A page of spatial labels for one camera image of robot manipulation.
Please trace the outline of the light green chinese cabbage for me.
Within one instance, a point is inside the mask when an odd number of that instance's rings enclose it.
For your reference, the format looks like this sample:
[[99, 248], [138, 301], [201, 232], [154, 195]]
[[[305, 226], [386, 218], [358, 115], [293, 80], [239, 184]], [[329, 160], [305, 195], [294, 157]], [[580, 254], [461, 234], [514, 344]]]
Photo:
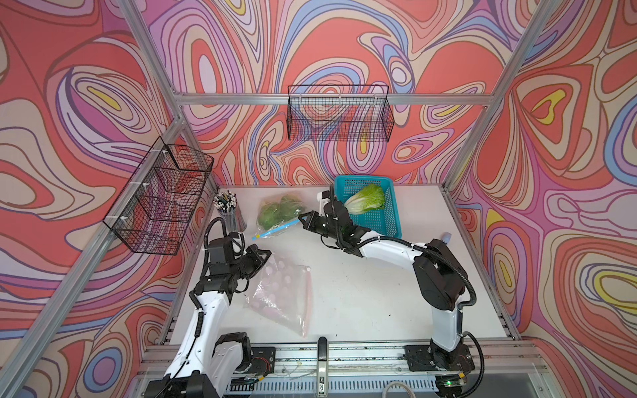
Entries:
[[385, 194], [376, 184], [368, 184], [345, 202], [345, 207], [351, 215], [363, 215], [367, 212], [383, 210]]

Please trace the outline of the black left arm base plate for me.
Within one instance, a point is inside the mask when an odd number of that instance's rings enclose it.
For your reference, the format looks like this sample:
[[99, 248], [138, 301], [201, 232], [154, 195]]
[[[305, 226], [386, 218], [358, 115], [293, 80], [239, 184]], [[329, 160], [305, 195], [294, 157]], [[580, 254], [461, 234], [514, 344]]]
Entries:
[[210, 378], [221, 376], [267, 376], [275, 371], [275, 348], [251, 348], [244, 353], [240, 343], [222, 343], [216, 346], [211, 364], [207, 368]]

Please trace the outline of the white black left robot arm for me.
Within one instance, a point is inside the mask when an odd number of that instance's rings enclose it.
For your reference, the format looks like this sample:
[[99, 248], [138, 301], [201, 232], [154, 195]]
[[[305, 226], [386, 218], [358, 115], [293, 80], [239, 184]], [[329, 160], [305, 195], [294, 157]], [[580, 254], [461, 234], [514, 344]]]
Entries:
[[239, 281], [250, 281], [266, 265], [272, 252], [245, 246], [232, 233], [206, 245], [199, 281], [188, 294], [195, 306], [185, 339], [164, 373], [150, 381], [145, 397], [222, 397], [237, 371], [252, 363], [250, 338], [245, 332], [222, 333], [222, 321]]

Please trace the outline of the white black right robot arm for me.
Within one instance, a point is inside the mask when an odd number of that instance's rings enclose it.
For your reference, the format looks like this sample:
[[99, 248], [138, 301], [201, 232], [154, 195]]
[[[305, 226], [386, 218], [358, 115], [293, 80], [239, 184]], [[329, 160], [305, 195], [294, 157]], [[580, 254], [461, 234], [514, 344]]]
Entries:
[[462, 330], [463, 309], [477, 302], [477, 295], [459, 261], [442, 240], [414, 244], [401, 238], [382, 235], [353, 223], [334, 188], [319, 196], [320, 210], [298, 216], [303, 228], [332, 238], [335, 250], [359, 258], [376, 259], [412, 269], [421, 295], [431, 306], [433, 335], [427, 349], [429, 362], [424, 366], [439, 371], [474, 371], [475, 365]]

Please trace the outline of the dark green bagged cabbage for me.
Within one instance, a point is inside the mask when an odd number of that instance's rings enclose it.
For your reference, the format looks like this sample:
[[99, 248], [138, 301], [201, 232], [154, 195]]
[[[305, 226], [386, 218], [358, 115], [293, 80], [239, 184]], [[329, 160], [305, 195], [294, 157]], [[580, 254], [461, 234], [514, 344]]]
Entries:
[[257, 225], [264, 232], [291, 222], [305, 211], [305, 204], [293, 194], [266, 200], [260, 205]]

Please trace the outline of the blue-zip clear zip-top bag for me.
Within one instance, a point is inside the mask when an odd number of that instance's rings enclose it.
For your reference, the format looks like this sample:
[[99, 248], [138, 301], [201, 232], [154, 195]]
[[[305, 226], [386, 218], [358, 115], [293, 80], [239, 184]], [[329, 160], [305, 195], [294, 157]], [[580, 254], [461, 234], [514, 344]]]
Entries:
[[308, 211], [297, 192], [265, 198], [256, 215], [256, 233], [252, 240], [269, 239], [300, 223], [299, 216]]

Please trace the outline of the pink-zip clear zip-top bag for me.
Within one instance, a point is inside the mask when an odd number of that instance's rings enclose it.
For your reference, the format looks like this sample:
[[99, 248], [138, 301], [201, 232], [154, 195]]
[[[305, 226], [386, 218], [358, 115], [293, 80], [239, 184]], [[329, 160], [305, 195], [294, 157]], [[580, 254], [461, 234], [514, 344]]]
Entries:
[[312, 311], [311, 268], [272, 255], [250, 280], [246, 307], [305, 338]]

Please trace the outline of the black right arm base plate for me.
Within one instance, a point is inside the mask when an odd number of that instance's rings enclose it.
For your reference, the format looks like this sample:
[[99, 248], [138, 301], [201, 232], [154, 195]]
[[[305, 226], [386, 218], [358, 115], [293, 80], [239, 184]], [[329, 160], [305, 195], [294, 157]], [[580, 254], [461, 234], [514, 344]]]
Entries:
[[451, 352], [435, 344], [406, 345], [404, 349], [404, 358], [410, 371], [471, 373], [475, 370], [473, 357], [464, 343]]

